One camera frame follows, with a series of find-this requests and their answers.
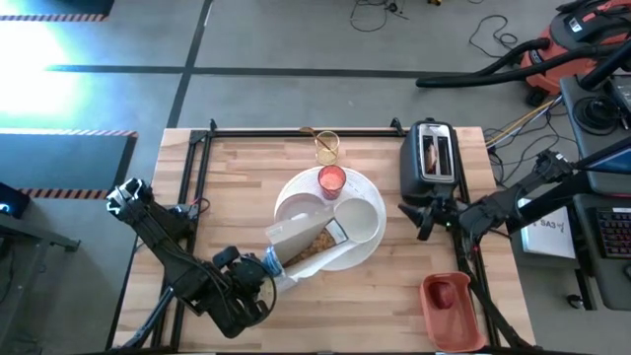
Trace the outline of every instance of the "red vacuum cleaner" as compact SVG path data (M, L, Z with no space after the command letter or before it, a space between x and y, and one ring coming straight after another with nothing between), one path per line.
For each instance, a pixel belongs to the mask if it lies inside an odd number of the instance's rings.
M556 10L540 38L516 46L488 67L463 76L418 79L416 86L465 88L526 80L531 86L526 102L540 106L548 95L559 94L559 79L590 73L631 34L631 0L577 0ZM496 73L520 59L520 69Z

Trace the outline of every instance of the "red cup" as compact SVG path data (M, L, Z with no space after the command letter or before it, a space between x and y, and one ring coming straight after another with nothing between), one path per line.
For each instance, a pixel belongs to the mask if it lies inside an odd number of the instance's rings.
M322 187L322 196L327 200L334 200L346 183L346 173L338 166L326 166L317 174L317 182Z

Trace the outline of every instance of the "glass cup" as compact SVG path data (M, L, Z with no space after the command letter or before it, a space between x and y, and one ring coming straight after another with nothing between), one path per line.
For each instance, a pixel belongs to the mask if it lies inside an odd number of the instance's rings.
M338 166L326 166L317 174L317 182L322 187L322 196L327 200L334 200L346 183L346 173Z
M315 140L315 158L317 162L329 166L337 163L339 137L335 132L322 131Z

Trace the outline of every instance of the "butcher block tabletop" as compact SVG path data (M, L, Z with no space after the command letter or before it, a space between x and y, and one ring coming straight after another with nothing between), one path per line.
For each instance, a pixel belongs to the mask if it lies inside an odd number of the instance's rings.
M152 181L156 200L176 204L190 129L167 129ZM482 130L456 128L471 200L495 190ZM369 178L386 204L386 234L366 261L344 271L321 271L279 295L262 324L228 339L207 315L186 310L181 352L378 352L433 351L419 299L432 273L457 271L450 235L437 226L427 242L398 210L401 138L341 137L338 165ZM200 152L191 174L195 187ZM226 246L262 256L264 229L274 222L282 187L315 167L313 138L213 138L204 197L210 208L199 219L195 255L210 260ZM534 343L526 301L505 237L489 234L481 249L493 302L518 334ZM134 255L113 346L127 341L156 306L163 266L146 248ZM478 327L486 334L479 304ZM168 309L163 342L171 336L175 302Z

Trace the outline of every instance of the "concrete floor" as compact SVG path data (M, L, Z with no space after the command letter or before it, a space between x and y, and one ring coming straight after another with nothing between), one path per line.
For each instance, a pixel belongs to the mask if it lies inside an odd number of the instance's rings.
M446 0L442 7L407 0L379 32L349 25L353 0L215 0L199 52L189 65L213 68L373 69L472 71L492 59L467 45L484 16L502 14L520 40L537 36L565 0ZM182 74L150 73L144 66L184 67L204 0L117 0L100 24L0 23L0 126L133 129L139 132L130 177L151 179L162 130ZM362 9L357 26L378 24L383 12ZM487 23L476 41L503 53ZM50 64L77 72L41 71ZM94 73L99 67L107 73ZM529 111L521 83L475 89L421 91L411 79L192 75L178 127L385 126L432 116L453 125L500 127ZM553 118L572 136L567 117ZM517 160L548 130L501 151ZM545 141L528 156L545 148ZM555 149L575 160L576 147ZM523 176L524 164L515 174ZM105 347L134 236L98 201L36 199L30 216L43 227L83 241L74 255L52 252L30 300L24 328L44 354ZM563 296L577 291L572 270L518 265L537 343L545 348L598 354L626 353L631 314L580 312ZM74 315L69 306L79 308Z

